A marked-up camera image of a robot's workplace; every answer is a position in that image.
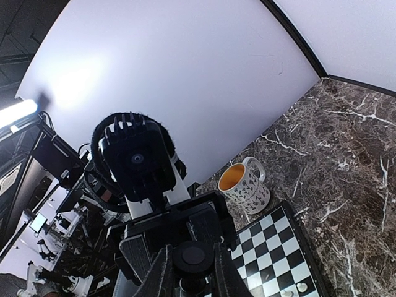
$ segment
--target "black frame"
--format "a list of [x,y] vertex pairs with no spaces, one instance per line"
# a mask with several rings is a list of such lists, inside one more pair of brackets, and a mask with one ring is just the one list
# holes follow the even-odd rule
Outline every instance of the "black frame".
[[281,201],[277,206],[266,211],[265,214],[263,214],[261,217],[254,220],[250,224],[246,225],[244,228],[240,229],[237,232],[237,235],[239,235],[241,232],[249,229],[251,226],[255,225],[261,219],[270,215],[272,212],[276,211],[279,208],[283,209],[283,211],[286,214],[287,219],[289,220],[290,226],[292,227],[295,237],[298,240],[298,243],[299,243],[299,246],[303,252],[304,258],[305,258],[306,262],[309,264],[308,267],[311,272],[311,275],[313,276],[313,280],[316,284],[318,293],[321,295],[321,297],[329,297],[329,294],[326,291],[326,286],[324,285],[324,282],[322,279],[322,274],[319,272],[319,269],[317,268],[314,257],[311,254],[311,248],[309,247],[308,242],[306,241],[301,228],[294,221],[293,209],[291,208],[290,204],[286,200]]
[[348,84],[358,85],[359,87],[368,88],[369,90],[384,93],[389,96],[396,97],[396,92],[388,90],[386,88],[376,87],[375,85],[366,84],[365,82],[358,82],[357,80],[353,79],[346,79],[344,77],[336,76],[336,75],[329,75],[329,78],[334,80],[339,80],[341,82],[347,82]]
[[329,77],[322,63],[319,61],[313,50],[309,47],[303,36],[299,33],[297,28],[290,22],[288,17],[276,5],[273,0],[260,0],[261,3],[272,13],[272,15],[280,22],[283,28],[289,33],[290,37],[294,40],[300,50],[303,52],[311,66],[316,71],[316,74],[321,77]]

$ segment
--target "camera lens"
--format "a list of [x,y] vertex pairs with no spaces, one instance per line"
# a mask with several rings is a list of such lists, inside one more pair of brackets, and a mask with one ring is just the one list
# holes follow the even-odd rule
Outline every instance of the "camera lens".
[[141,153],[136,153],[132,156],[132,163],[133,164],[142,164],[144,161],[144,157]]

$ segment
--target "chessboard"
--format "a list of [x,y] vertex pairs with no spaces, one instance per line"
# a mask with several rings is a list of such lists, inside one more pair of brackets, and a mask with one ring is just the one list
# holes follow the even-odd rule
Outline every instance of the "chessboard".
[[286,201],[238,233],[231,258],[254,297],[327,297]]

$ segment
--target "mug handle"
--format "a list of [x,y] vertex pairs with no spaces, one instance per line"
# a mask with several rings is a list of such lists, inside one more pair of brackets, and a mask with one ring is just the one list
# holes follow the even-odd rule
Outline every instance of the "mug handle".
[[259,181],[261,181],[262,183],[265,180],[265,169],[264,166],[262,166],[262,164],[260,163],[260,161],[254,157],[246,157],[243,161],[242,164],[246,167],[248,167],[249,163],[253,162],[253,164],[255,164],[259,171],[260,171],[260,177],[259,177]]

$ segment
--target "studio light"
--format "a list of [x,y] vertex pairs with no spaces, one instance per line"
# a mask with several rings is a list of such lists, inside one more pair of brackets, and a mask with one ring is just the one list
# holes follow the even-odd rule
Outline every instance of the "studio light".
[[0,128],[12,124],[25,116],[34,113],[37,104],[29,99],[0,110]]

